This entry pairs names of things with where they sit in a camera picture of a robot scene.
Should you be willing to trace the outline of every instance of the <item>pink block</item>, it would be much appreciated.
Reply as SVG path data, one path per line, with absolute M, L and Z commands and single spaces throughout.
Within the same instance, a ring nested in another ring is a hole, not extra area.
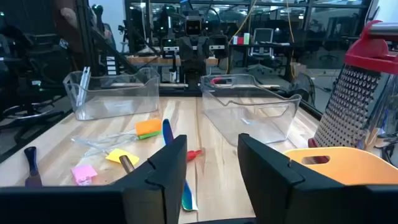
M 95 172 L 91 165 L 82 165 L 73 168 L 72 174 L 75 177 L 75 181 L 78 185 L 90 185 L 91 178 L 95 177 L 97 172 Z

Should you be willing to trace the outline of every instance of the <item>clear plastic bin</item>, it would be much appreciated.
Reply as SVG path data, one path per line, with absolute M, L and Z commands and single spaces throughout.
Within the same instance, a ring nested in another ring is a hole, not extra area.
M 76 119 L 86 121 L 157 110 L 159 82 L 155 70 L 143 68 L 134 75 L 88 78 L 72 72 L 63 84 Z
M 240 133 L 264 144 L 286 140 L 301 100 L 283 98 L 243 74 L 204 76 L 201 89 L 205 114 L 233 146 Z

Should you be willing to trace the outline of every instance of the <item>metal grater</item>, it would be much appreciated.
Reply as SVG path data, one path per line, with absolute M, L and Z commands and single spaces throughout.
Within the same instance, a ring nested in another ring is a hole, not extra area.
M 379 131 L 398 133 L 387 123 L 398 118 L 398 57 L 388 55 L 384 39 L 398 40 L 398 24 L 372 21 L 347 51 L 309 147 L 365 149 Z
M 344 66 L 315 133 L 317 146 L 358 147 L 374 114 L 373 96 L 380 79 L 379 72 Z

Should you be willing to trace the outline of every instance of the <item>red grater handle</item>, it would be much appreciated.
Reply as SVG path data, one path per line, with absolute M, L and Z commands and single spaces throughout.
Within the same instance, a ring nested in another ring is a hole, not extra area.
M 388 54 L 389 49 L 386 41 L 378 39 L 385 35 L 379 35 L 380 32 L 375 31 L 380 30 L 381 26 L 376 26 L 376 29 L 373 29 L 373 33 L 371 32 L 372 26 L 381 22 L 371 21 L 366 24 L 359 40 L 348 49 L 345 55 L 344 63 L 346 65 L 377 72 L 398 74 L 398 57 Z

